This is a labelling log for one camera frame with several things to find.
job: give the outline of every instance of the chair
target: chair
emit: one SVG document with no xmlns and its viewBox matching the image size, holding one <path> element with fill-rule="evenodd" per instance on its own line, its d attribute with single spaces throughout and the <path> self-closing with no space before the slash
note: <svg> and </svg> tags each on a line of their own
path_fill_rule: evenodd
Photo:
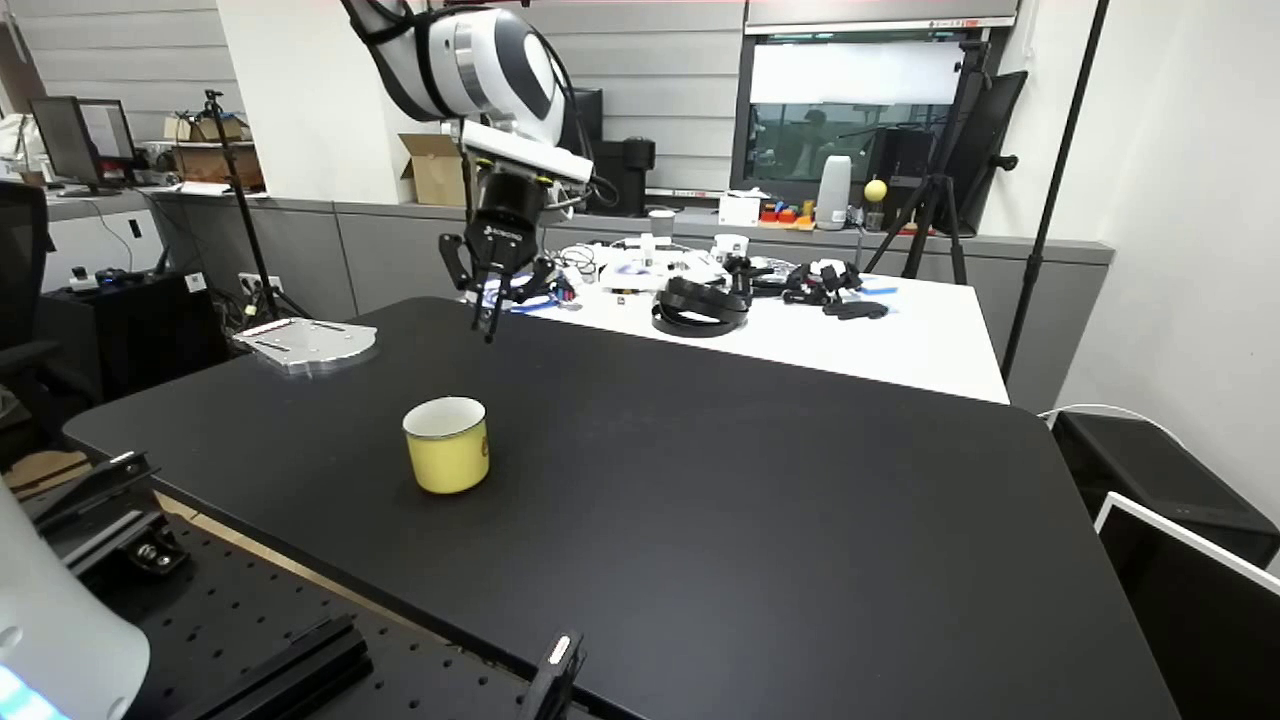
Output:
<svg viewBox="0 0 1280 720">
<path fill-rule="evenodd" d="M 1181 713 L 1280 715 L 1280 579 L 1119 491 L 1098 534 Z"/>
<path fill-rule="evenodd" d="M 41 187 L 0 186 L 0 383 L 33 412 L 45 442 L 93 403 L 93 387 L 56 370 L 56 345 L 36 342 L 49 205 Z"/>
</svg>

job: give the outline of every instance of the yellow cup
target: yellow cup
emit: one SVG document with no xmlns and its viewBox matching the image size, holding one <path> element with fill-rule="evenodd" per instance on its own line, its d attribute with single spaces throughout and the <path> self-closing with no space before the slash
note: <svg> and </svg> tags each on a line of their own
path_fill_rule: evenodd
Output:
<svg viewBox="0 0 1280 720">
<path fill-rule="evenodd" d="M 490 477 L 485 403 L 436 398 L 403 415 L 414 477 L 423 491 L 455 498 Z"/>
</svg>

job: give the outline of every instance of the black pole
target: black pole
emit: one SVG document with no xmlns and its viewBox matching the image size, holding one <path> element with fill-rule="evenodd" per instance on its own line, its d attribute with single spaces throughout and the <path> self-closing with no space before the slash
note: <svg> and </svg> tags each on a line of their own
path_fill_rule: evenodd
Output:
<svg viewBox="0 0 1280 720">
<path fill-rule="evenodd" d="M 240 205 L 246 238 L 247 238 L 247 247 L 251 247 L 251 263 L 258 263 L 259 293 L 266 293 L 266 311 L 269 311 L 269 319 L 275 319 L 279 311 L 275 311 L 275 293 L 274 293 L 266 246 L 258 241 L 258 224 L 251 224 L 251 211 L 247 211 L 247 199 L 246 199 L 246 187 L 240 187 L 237 153 L 232 153 L 232 141 L 228 141 L 228 124 L 226 124 L 220 96 L 226 96 L 226 92 L 210 88 L 210 92 L 204 92 L 204 112 L 212 115 L 217 141 L 226 146 L 232 191 L 237 191 L 237 205 Z"/>
<path fill-rule="evenodd" d="M 1084 59 L 1082 59 L 1082 75 L 1078 75 L 1078 92 L 1073 92 L 1073 109 L 1070 109 L 1065 146 L 1056 147 L 1056 163 L 1054 163 L 1054 182 L 1049 182 L 1035 246 L 1033 246 L 1028 274 L 1024 274 L 1024 293 L 1018 296 L 1012 333 L 1009 333 L 1009 345 L 1004 345 L 1004 366 L 1001 366 L 1004 379 L 1012 377 L 1018 345 L 1024 342 L 1024 326 L 1028 326 L 1033 293 L 1035 293 L 1035 280 L 1042 280 L 1056 196 L 1061 196 L 1065 176 L 1070 176 L 1078 124 L 1082 124 L 1082 109 L 1084 109 L 1088 81 L 1092 81 L 1092 59 L 1098 59 L 1098 50 L 1099 50 L 1105 29 L 1107 29 L 1107 12 L 1112 12 L 1112 0 L 1098 0 L 1088 43 L 1084 43 Z"/>
</svg>

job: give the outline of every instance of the black tabletop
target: black tabletop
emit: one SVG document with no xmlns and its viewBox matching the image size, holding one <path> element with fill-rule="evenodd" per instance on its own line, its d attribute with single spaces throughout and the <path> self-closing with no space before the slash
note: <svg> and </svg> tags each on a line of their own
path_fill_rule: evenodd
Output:
<svg viewBox="0 0 1280 720">
<path fill-rule="evenodd" d="M 414 300 L 329 379 L 237 360 L 96 409 L 168 491 L 490 654 L 579 630 L 645 715 L 1176 715 L 1049 431 L 1012 409 Z M 401 415 L 470 393 L 436 500 Z"/>
</svg>

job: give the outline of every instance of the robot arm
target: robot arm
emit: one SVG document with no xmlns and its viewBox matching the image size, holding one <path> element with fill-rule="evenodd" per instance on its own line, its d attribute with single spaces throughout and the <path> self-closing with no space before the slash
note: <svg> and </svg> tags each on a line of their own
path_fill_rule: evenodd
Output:
<svg viewBox="0 0 1280 720">
<path fill-rule="evenodd" d="M 414 12 L 410 0 L 344 0 L 390 96 L 414 119 L 460 119 L 463 171 L 480 163 L 480 207 L 439 238 L 439 257 L 476 293 L 476 327 L 491 342 L 513 277 L 537 262 L 537 224 L 554 186 L 588 186 L 593 160 L 559 146 L 573 81 L 546 36 L 499 10 Z"/>
</svg>

